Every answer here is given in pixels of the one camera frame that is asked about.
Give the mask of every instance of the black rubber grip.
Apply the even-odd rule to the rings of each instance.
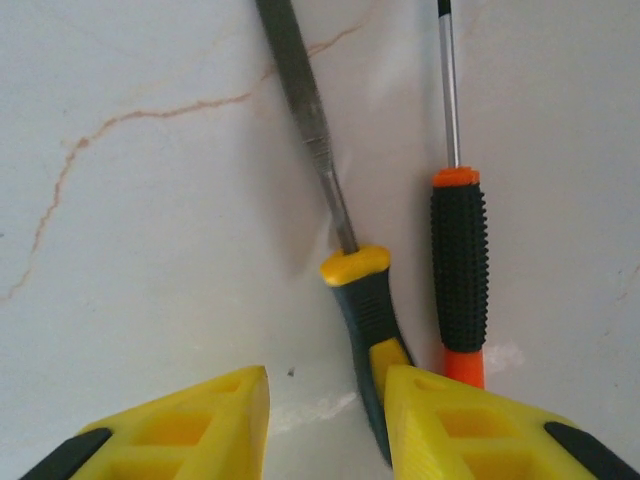
[[[435,187],[431,237],[440,336],[454,352],[482,349],[487,329],[489,257],[480,185]]]
[[[382,456],[391,465],[389,436],[384,407],[373,377],[369,349],[374,345],[395,338],[404,348],[413,365],[398,324],[389,291],[389,269],[374,273],[341,287],[332,287],[336,300],[349,330],[353,366],[358,390],[362,398],[369,425],[378,442]]]
[[[640,480],[640,474],[593,435],[559,422],[544,429],[598,480]]]
[[[66,440],[20,480],[70,480],[104,443],[108,428],[96,428]]]

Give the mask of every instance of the metal shaft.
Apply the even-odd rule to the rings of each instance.
[[[321,116],[315,114],[313,118],[322,118],[324,123],[324,114]],[[301,119],[301,122],[303,127],[309,125],[304,117]],[[340,247],[346,255],[355,253],[359,250],[358,242],[353,232],[342,190],[340,189],[340,182],[338,182],[338,175],[336,174],[333,163],[333,152],[331,150],[329,133],[325,132],[320,137],[308,138],[305,141],[305,145],[309,149],[313,165],[320,180],[320,185],[327,199]]]
[[[349,218],[335,172],[332,171],[321,175],[320,185],[322,185],[322,190],[327,197],[327,203],[329,204],[329,210],[331,210],[333,224],[335,225],[342,251],[345,255],[357,252],[359,249],[358,242],[353,233],[351,219]]]
[[[453,25],[450,6],[448,12],[440,15],[440,56],[442,61],[442,84],[444,88],[444,116],[447,131],[448,164],[450,168],[458,168],[460,166],[460,134],[458,127],[456,65],[453,54]]]

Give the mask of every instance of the green handle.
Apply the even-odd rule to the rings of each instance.
[[[347,324],[358,390],[382,456],[391,465],[384,415],[386,370],[411,364],[389,289],[390,257],[382,247],[337,252],[322,266],[322,275],[335,295]]]

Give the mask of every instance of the white surface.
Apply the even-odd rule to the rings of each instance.
[[[355,226],[392,250],[400,323],[437,368],[436,2],[295,4]],[[640,468],[640,4],[454,9],[462,156],[489,210],[488,387]],[[91,420],[263,363],[267,479],[389,479],[252,2],[31,0],[0,18],[0,477]]]

